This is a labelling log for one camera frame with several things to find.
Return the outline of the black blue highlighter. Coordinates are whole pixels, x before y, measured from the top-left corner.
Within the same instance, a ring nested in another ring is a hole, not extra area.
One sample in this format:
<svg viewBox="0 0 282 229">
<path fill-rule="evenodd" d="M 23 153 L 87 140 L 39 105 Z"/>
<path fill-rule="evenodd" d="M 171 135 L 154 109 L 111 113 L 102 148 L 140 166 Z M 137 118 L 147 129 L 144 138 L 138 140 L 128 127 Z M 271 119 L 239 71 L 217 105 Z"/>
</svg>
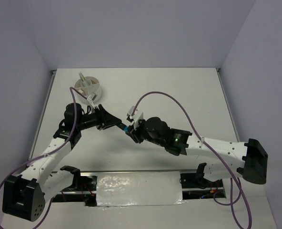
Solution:
<svg viewBox="0 0 282 229">
<path fill-rule="evenodd" d="M 129 127 L 124 124 L 119 124 L 118 128 L 120 128 L 121 130 L 123 130 L 126 133 L 129 131 Z"/>
</svg>

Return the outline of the thin yellow highlighter pen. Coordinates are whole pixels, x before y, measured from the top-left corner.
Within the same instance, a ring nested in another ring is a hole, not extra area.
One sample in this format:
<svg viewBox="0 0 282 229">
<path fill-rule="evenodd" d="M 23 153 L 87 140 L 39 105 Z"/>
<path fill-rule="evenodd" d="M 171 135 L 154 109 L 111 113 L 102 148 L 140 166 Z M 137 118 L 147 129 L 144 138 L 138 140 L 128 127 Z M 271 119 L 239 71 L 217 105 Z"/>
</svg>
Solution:
<svg viewBox="0 0 282 229">
<path fill-rule="evenodd" d="M 82 72 L 79 72 L 79 77 L 80 77 L 80 79 L 81 79 L 82 85 L 83 85 L 84 87 L 88 86 L 87 81 L 86 81 L 84 75 L 82 74 Z"/>
</svg>

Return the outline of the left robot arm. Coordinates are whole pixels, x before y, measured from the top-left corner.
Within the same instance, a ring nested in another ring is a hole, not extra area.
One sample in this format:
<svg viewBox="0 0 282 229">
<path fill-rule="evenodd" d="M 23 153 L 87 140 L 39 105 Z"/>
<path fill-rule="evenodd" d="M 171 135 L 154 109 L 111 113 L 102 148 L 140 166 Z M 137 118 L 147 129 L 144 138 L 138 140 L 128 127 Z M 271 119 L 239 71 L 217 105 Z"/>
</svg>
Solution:
<svg viewBox="0 0 282 229">
<path fill-rule="evenodd" d="M 18 175 L 9 176 L 4 183 L 2 211 L 31 222 L 36 221 L 47 202 L 63 189 L 81 187 L 81 171 L 63 166 L 53 173 L 81 138 L 81 131 L 96 127 L 104 130 L 121 124 L 121 119 L 108 113 L 102 105 L 85 113 L 80 104 L 66 106 L 64 119 L 39 159 Z"/>
</svg>

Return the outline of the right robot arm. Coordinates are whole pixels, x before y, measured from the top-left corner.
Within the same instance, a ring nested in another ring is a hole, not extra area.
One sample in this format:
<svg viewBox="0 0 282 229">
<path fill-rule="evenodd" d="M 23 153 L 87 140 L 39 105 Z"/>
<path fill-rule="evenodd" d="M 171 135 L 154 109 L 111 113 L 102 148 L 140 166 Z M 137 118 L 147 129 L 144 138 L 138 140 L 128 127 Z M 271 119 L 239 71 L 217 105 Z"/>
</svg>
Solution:
<svg viewBox="0 0 282 229">
<path fill-rule="evenodd" d="M 267 181 L 268 154 L 256 139 L 228 142 L 197 137 L 189 131 L 170 128 L 158 117 L 145 120 L 128 116 L 127 120 L 130 126 L 124 128 L 125 134 L 137 144 L 148 141 L 174 156 L 222 158 L 223 162 L 220 163 L 199 163 L 195 177 L 201 187 L 231 175 L 257 185 Z"/>
</svg>

